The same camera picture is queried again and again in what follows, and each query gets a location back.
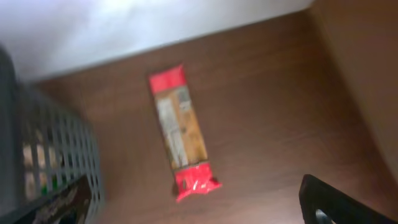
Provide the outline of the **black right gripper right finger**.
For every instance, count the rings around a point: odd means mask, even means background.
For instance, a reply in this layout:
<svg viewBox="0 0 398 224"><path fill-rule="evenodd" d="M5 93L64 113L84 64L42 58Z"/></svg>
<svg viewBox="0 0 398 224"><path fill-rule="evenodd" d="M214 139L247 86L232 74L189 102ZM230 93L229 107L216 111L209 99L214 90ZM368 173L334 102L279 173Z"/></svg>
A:
<svg viewBox="0 0 398 224"><path fill-rule="evenodd" d="M310 174L303 176L299 200L305 224L397 224L395 220L376 212Z"/></svg>

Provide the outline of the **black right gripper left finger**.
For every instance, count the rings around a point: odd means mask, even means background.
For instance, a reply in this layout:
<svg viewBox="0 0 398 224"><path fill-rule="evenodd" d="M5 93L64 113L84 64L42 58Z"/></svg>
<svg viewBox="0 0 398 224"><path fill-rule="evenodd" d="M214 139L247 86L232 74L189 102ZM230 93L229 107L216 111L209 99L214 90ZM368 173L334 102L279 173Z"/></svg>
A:
<svg viewBox="0 0 398 224"><path fill-rule="evenodd" d="M64 187L3 215L1 223L85 223L91 199L89 181L83 175Z"/></svg>

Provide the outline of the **beige clear snack bag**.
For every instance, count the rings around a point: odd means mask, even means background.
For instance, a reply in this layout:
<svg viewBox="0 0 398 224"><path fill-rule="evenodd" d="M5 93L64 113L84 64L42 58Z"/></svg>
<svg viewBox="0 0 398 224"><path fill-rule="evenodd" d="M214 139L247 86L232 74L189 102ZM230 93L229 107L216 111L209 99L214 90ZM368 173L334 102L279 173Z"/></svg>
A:
<svg viewBox="0 0 398 224"><path fill-rule="evenodd" d="M56 169L63 157L58 158L54 145L49 144L44 148L44 137L39 130L35 130L35 145L25 142L23 144L24 156L24 184L25 196L27 200L33 200L48 192L49 178L45 172L49 165L51 169Z"/></svg>

